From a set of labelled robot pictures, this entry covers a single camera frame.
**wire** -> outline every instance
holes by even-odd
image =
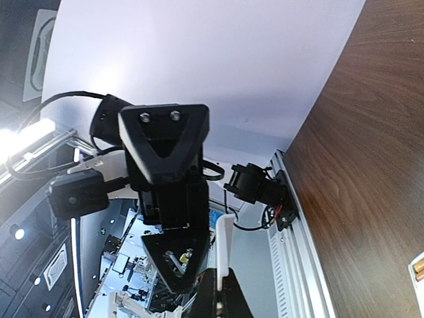
[[[43,101],[40,105],[35,107],[28,115],[28,117],[23,121],[23,123],[19,126],[17,130],[17,134],[19,134],[28,124],[41,112],[45,106],[53,103],[54,101],[57,101],[58,99],[61,99],[63,97],[71,97],[71,96],[83,96],[83,97],[91,97],[91,98],[98,98],[103,99],[105,96],[101,94],[96,93],[90,93],[86,91],[69,91],[66,93],[60,93],[53,95],[52,97],[46,99]],[[42,179],[46,178],[48,176],[55,176],[56,174],[59,174],[61,171],[72,168],[76,166],[77,164],[75,162],[70,162],[67,164],[62,164],[61,166],[57,166],[54,168],[47,168],[45,170],[40,171],[33,171],[33,172],[18,172],[13,169],[13,163],[11,156],[8,157],[6,161],[6,169],[10,175],[12,175],[15,179],[18,180],[34,180],[34,179]]]
[[[105,154],[110,154],[111,152],[120,151],[120,150],[124,150],[124,148],[122,146],[112,146],[112,147],[106,148],[105,150],[100,150],[97,154],[99,156],[104,156]]]
[[[227,204],[227,191],[225,189],[224,189],[224,208],[225,208],[225,214],[229,214],[229,212],[228,212],[229,206]],[[268,212],[270,209],[273,209],[273,207],[267,205],[265,207],[264,211],[262,212],[262,218],[261,218],[262,225],[260,227],[242,227],[242,226],[238,225],[235,222],[234,222],[234,226],[236,228],[238,228],[239,230],[248,231],[248,232],[269,229],[269,225],[271,225],[271,223],[274,221],[274,218],[273,217],[270,217],[270,219],[268,220],[268,222],[265,222],[264,220],[265,220],[266,212]],[[231,209],[231,210],[236,215],[237,222],[238,222],[239,221],[239,214],[234,209]]]
[[[211,244],[209,245],[209,247],[211,247],[213,245],[213,243],[215,243],[216,238],[217,238],[217,235],[215,234],[214,237],[211,240]]]
[[[225,214],[229,214],[228,210],[230,209],[236,216],[237,222],[239,221],[239,214],[234,210],[232,207],[229,207],[227,204],[227,191],[224,189],[224,208],[225,208]]]
[[[275,220],[278,218],[278,215],[280,215],[280,212],[281,212],[282,208],[283,208],[283,206],[282,206],[282,205],[280,205],[280,206],[277,208],[276,214],[274,215]]]
[[[264,223],[263,220],[265,219],[266,212],[269,211],[270,209],[273,209],[273,207],[270,207],[270,206],[265,207],[262,213],[262,225],[259,227],[242,227],[238,225],[237,223],[234,223],[234,226],[238,228],[239,230],[247,231],[247,232],[254,232],[254,231],[269,229],[268,226],[271,225],[271,223],[274,221],[274,218],[270,217],[270,219],[266,223]]]

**black cable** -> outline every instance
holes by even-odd
[[[265,217],[265,213],[269,210],[272,209],[272,207],[270,206],[266,206],[264,211],[262,212],[262,225],[260,227],[242,227],[240,225],[238,225],[237,223],[234,223],[234,226],[236,228],[238,228],[239,230],[242,231],[248,231],[248,232],[254,232],[254,231],[258,231],[258,230],[266,230],[268,229],[268,225],[271,225],[273,218],[270,218],[270,220],[266,223],[263,223],[264,217]]]
[[[112,146],[112,147],[106,148],[105,150],[100,150],[97,154],[99,156],[104,156],[105,154],[110,154],[111,152],[120,151],[123,149],[124,148],[122,146]]]
[[[229,212],[228,212],[229,207],[228,207],[228,204],[227,204],[227,191],[225,189],[224,189],[224,208],[225,208],[225,214],[229,214]],[[268,222],[264,222],[264,220],[265,220],[266,212],[268,212],[270,209],[273,209],[273,208],[271,206],[267,205],[265,207],[264,211],[262,212],[262,218],[261,218],[262,225],[260,227],[242,227],[235,222],[234,222],[234,226],[236,228],[238,228],[239,230],[248,231],[248,232],[269,229],[268,226],[271,225],[273,218],[270,217]],[[238,222],[239,221],[239,214],[237,214],[234,209],[232,209],[232,210],[235,213],[236,218],[237,218],[237,222]]]
[[[222,167],[218,166],[217,164],[214,164],[210,161],[207,161],[207,160],[204,160],[202,164],[203,164],[203,169],[209,169],[209,170],[212,170],[212,171],[217,173],[217,175],[215,175],[215,176],[209,176],[209,175],[204,174],[206,180],[219,181],[219,180],[222,180],[224,178],[224,176],[225,176],[224,168],[222,168]]]
[[[224,189],[224,208],[225,208],[225,214],[229,214],[228,210],[230,209],[236,216],[237,222],[239,221],[239,214],[234,210],[232,207],[229,207],[227,204],[227,191]]]
[[[212,238],[211,240],[211,244],[209,245],[209,247],[211,247],[213,245],[213,243],[215,243],[215,239],[217,238],[217,235],[215,234],[215,236]]]
[[[228,214],[227,191],[226,191],[226,189],[224,189],[224,208],[225,208],[225,214]]]
[[[69,91],[66,93],[60,93],[53,95],[52,97],[46,99],[43,101],[40,105],[35,107],[28,115],[28,117],[23,121],[23,123],[19,126],[18,130],[16,131],[17,134],[19,134],[28,124],[41,112],[45,106],[49,105],[50,103],[57,101],[58,99],[61,99],[63,97],[71,97],[71,96],[82,96],[82,97],[91,97],[91,98],[98,98],[103,99],[105,96],[101,94],[96,93],[89,93],[86,91]],[[13,163],[12,158],[9,156],[6,161],[6,169],[8,173],[10,173],[15,179],[18,180],[34,180],[34,179],[42,179],[48,176],[54,176],[56,174],[59,174],[61,171],[72,168],[76,166],[77,164],[75,162],[70,162],[68,164],[62,164],[61,166],[57,166],[54,168],[47,168],[45,170],[41,171],[33,171],[33,172],[18,172],[13,169]]]

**led light strip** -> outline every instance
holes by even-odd
[[[82,301],[81,301],[81,287],[80,287],[80,273],[78,271],[78,250],[77,250],[77,222],[74,218],[71,219],[71,246],[72,246],[72,265],[74,267],[74,284],[75,294],[77,297],[77,306],[79,317],[83,318]]]
[[[8,156],[25,150],[36,141],[56,130],[56,124],[50,119],[41,121],[24,128],[18,135],[9,129],[0,130],[0,163],[4,163]]]

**white plastic part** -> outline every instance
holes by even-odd
[[[47,55],[56,15],[57,11],[53,10],[37,11],[26,62],[23,101],[40,97],[42,94]]]
[[[151,313],[137,301],[131,299],[125,291],[113,292],[109,295],[109,318],[119,317],[120,309],[131,317],[139,318],[181,318],[183,313],[181,306],[178,306],[173,312]]]
[[[234,218],[233,214],[226,214],[217,221],[217,290],[219,292],[223,289],[223,278],[230,274],[229,266]]]
[[[224,178],[222,180],[212,181],[212,182],[216,183],[218,186],[220,186],[221,188],[224,189],[224,184],[229,183],[230,182],[230,179],[231,179],[231,176],[233,175],[233,170],[231,169],[231,167],[233,166],[233,164],[230,163],[230,162],[222,161],[222,160],[218,161],[218,160],[216,160],[214,158],[206,157],[206,156],[204,156],[203,159],[204,160],[207,160],[209,162],[212,162],[213,164],[216,164],[219,167],[221,167],[222,169],[224,169],[224,171],[225,171]],[[216,174],[216,172],[212,172],[212,171],[209,171],[208,169],[206,169],[204,171],[204,174],[211,174],[213,176],[213,175]]]
[[[48,291],[52,290],[54,284],[59,280],[67,265],[68,254],[66,252],[66,244],[63,244],[43,272]]]

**light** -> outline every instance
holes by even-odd
[[[22,240],[25,236],[25,230],[18,227],[16,224],[11,226],[9,232],[17,240]]]
[[[25,236],[25,230],[24,229],[19,229],[15,233],[15,238],[17,240],[22,240],[24,238],[24,236]]]
[[[29,276],[29,281],[34,284],[34,286],[38,286],[41,283],[41,277],[31,274]]]
[[[74,150],[74,162],[79,162],[80,160],[80,150],[79,148],[75,148]]]
[[[43,308],[45,312],[48,312],[48,311],[51,310],[52,306],[50,304],[48,304],[48,303],[43,303],[41,305],[41,308]]]
[[[71,219],[71,251],[72,251],[72,266],[74,267],[74,284],[77,296],[77,307],[79,318],[83,318],[80,275],[78,273],[78,251],[77,251],[77,221]]]
[[[9,129],[0,130],[0,163],[4,163],[8,156],[12,156],[41,138],[53,133],[56,129],[54,121],[42,119],[41,121],[24,128],[19,134]]]

